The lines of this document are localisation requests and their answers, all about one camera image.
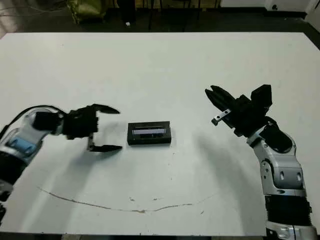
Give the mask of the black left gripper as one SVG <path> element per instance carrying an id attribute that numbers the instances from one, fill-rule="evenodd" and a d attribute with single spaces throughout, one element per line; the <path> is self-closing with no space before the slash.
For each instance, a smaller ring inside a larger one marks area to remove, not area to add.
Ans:
<path id="1" fill-rule="evenodd" d="M 122 149 L 118 145 L 96 146 L 94 143 L 94 133 L 98 132 L 97 112 L 104 114 L 120 114 L 120 111 L 103 104 L 88 105 L 77 110 L 71 110 L 63 116 L 61 133 L 68 140 L 75 138 L 88 138 L 87 149 L 90 152 L 108 153 Z"/>

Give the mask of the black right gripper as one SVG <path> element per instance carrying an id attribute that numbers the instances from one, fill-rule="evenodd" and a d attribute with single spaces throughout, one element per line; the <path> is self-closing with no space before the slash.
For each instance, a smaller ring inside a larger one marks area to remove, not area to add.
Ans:
<path id="1" fill-rule="evenodd" d="M 267 107 L 245 95 L 234 98 L 229 92 L 217 85 L 205 89 L 205 94 L 211 103 L 221 113 L 211 122 L 216 126 L 224 122 L 238 137 L 249 137 L 266 124 Z"/>

